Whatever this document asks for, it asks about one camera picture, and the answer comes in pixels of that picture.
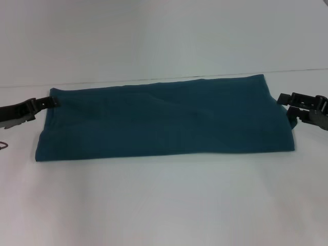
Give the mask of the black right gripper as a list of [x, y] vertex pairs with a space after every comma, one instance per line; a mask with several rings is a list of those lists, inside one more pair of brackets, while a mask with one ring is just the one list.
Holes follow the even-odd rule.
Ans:
[[[316, 95], [315, 97], [299, 93], [281, 93], [277, 103], [289, 105], [287, 117], [291, 125], [297, 125], [298, 119], [306, 124], [314, 124], [327, 131], [327, 98]], [[310, 111], [297, 107], [311, 107]]]

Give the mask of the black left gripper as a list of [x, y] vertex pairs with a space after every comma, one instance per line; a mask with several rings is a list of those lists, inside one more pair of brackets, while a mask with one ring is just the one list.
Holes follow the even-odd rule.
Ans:
[[56, 97], [31, 98], [19, 104], [1, 107], [1, 128], [9, 129], [27, 121], [35, 120], [36, 112], [59, 107]]

